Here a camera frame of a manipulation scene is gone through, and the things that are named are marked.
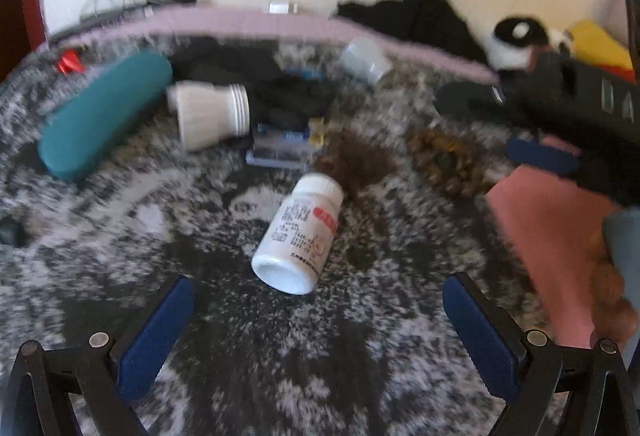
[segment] red clip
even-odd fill
[[[84,66],[78,57],[76,50],[65,50],[58,63],[56,64],[59,72],[62,74],[71,74],[72,72],[84,72]]]

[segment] yellow object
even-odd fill
[[[593,21],[576,22],[567,31],[574,41],[574,56],[592,66],[633,70],[629,52]]]
[[[318,148],[324,145],[324,118],[309,118],[309,143]]]

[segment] metal screw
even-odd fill
[[[498,105],[504,105],[504,103],[507,101],[507,97],[504,95],[504,92],[497,85],[492,85],[491,94],[494,96],[494,101]]]
[[[33,355],[38,348],[38,343],[35,340],[27,340],[22,347],[20,348],[20,352],[22,356]]]
[[[105,346],[107,342],[109,342],[109,336],[102,331],[94,333],[89,337],[89,345],[92,348],[101,348]]]
[[[530,344],[540,348],[546,344],[546,335],[542,331],[533,330],[527,333],[527,340]]]
[[[604,339],[600,341],[600,348],[605,353],[609,353],[609,355],[615,355],[618,347],[613,340]]]

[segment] red object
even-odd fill
[[[338,222],[334,219],[334,217],[323,209],[318,207],[314,208],[314,216],[316,216],[320,221],[325,223],[326,227],[335,234],[335,231],[338,229]]]
[[[636,83],[636,77],[634,75],[633,70],[631,69],[625,69],[624,67],[618,67],[618,66],[598,66],[600,69],[604,69],[606,71],[609,71],[612,74],[615,74],[616,76],[622,78],[623,80],[626,80],[627,82],[631,82],[631,83]]]
[[[62,74],[71,74],[72,72],[84,72],[84,66],[75,50],[66,50],[60,56],[56,67]]]

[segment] white pill bottle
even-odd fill
[[[313,291],[329,255],[344,193],[324,174],[300,178],[282,202],[251,261],[255,275],[294,295]]]

